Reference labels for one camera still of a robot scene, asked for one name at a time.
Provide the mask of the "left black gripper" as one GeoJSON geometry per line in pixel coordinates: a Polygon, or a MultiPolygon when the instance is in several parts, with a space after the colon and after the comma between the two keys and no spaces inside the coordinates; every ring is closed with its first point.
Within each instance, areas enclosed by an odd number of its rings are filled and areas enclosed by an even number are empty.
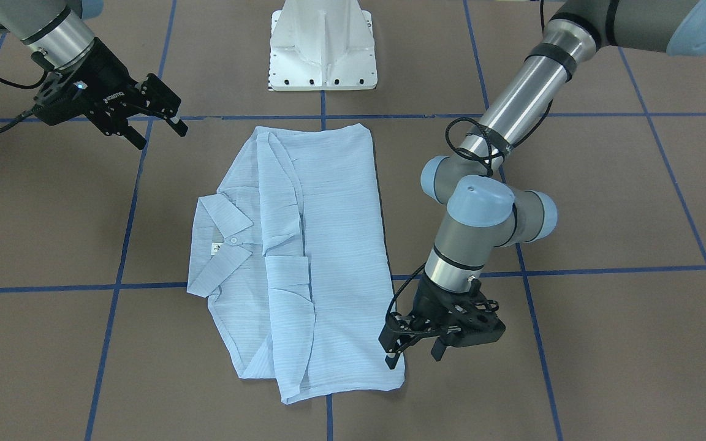
{"type": "MultiPolygon", "coordinates": [[[[452,324],[454,312],[454,296],[460,294],[475,294],[480,291],[481,282],[473,279],[468,283],[468,291],[457,293],[446,290],[434,283],[427,274],[420,277],[417,293],[414,298],[412,313],[401,315],[399,312],[388,312],[385,324],[379,336],[379,342],[385,351],[385,363],[389,369],[396,369],[400,356],[427,336],[426,331],[434,331],[452,324]]],[[[448,348],[458,348],[463,340],[460,327],[449,327],[441,333],[431,348],[430,354],[436,362],[440,362],[448,348]]]]}

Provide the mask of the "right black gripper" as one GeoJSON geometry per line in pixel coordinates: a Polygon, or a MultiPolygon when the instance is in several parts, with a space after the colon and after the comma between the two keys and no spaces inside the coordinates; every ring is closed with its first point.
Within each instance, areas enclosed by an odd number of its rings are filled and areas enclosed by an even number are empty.
{"type": "MultiPolygon", "coordinates": [[[[101,39],[95,37],[86,55],[65,72],[75,72],[78,69],[89,72],[93,79],[89,92],[94,110],[82,116],[88,118],[99,131],[115,134],[132,143],[138,151],[143,151],[146,138],[130,126],[127,119],[133,114],[124,109],[129,98],[135,97],[135,81],[123,62],[101,39]]],[[[159,76],[149,73],[141,81],[140,92],[146,100],[146,115],[164,120],[180,137],[187,135],[188,127],[178,115],[181,99],[159,76]]]]}

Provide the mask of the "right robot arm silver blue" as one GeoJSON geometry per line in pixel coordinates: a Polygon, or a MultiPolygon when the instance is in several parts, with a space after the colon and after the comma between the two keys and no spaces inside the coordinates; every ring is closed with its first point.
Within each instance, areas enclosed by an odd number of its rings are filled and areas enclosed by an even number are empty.
{"type": "Polygon", "coordinates": [[[48,126],[84,116],[105,136],[128,140],[137,149],[146,139],[129,118],[165,121],[184,137],[187,125],[177,112],[181,100],[154,73],[137,81],[86,24],[103,8],[101,1],[0,1],[0,34],[12,34],[43,70],[32,84],[34,105],[0,128],[5,133],[28,117],[48,126]]]}

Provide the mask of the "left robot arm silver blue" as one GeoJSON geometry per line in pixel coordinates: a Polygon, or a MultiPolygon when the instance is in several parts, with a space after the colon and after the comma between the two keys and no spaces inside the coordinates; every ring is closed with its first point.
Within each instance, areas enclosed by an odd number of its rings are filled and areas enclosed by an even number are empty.
{"type": "Polygon", "coordinates": [[[517,190],[494,178],[513,150],[545,120],[558,91],[578,67],[605,47],[669,56],[706,54],[706,1],[567,1],[544,23],[504,92],[451,156],[427,162],[423,192],[446,214],[419,279],[414,305],[401,314],[391,301],[379,341],[395,369],[406,349],[435,338],[431,354],[498,341],[506,327],[498,302],[481,291],[480,276],[496,248],[533,243],[557,226],[558,210],[542,192],[517,190]]]}

